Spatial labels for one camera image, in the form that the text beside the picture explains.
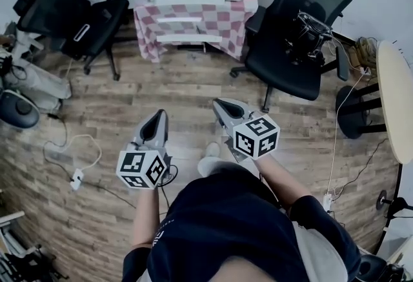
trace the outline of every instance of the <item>wooden tabletop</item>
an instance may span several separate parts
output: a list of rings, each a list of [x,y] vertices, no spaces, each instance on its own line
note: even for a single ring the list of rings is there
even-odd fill
[[[379,44],[377,70],[388,139],[396,159],[413,158],[413,73],[403,55],[387,41]]]

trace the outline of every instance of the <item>navy blue t-shirt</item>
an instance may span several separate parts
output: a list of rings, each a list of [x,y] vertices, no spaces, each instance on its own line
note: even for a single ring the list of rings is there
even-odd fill
[[[346,230],[312,196],[298,199],[291,220],[334,246],[352,281],[360,255]],[[187,185],[172,203],[152,249],[137,248],[123,263],[123,282],[148,269],[155,281],[209,281],[229,257],[243,257],[277,282],[308,281],[291,220],[268,187],[243,168],[222,170]]]

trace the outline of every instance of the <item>white box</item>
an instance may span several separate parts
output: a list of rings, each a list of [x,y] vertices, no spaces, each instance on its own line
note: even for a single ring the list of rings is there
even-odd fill
[[[278,146],[279,127],[267,115],[260,116],[234,127],[234,149],[258,159]]]
[[[116,175],[133,189],[155,189],[166,171],[166,164],[157,150],[121,151]]]

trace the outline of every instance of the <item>chair seat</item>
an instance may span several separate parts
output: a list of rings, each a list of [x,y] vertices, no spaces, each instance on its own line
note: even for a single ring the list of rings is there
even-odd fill
[[[128,5],[128,0],[110,0],[92,5],[84,17],[85,22],[80,24],[80,28],[84,24],[90,25],[89,30],[79,42],[67,41],[62,51],[76,51],[80,55],[99,55],[119,30]]]
[[[264,25],[256,35],[245,66],[271,87],[310,101],[318,97],[320,66],[311,61],[293,64],[274,25]]]

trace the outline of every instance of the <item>pink and white tablecloth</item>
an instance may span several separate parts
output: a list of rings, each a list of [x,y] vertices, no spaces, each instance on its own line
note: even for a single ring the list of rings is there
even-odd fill
[[[158,35],[210,34],[222,37],[220,43],[210,43],[228,55],[239,59],[245,38],[245,22],[258,9],[257,0],[225,1],[219,5],[159,5],[147,3],[134,7],[137,41],[141,55],[153,63],[160,62],[166,48],[156,41]],[[158,23],[157,18],[201,17],[200,23]],[[174,42],[175,45],[200,44]]]

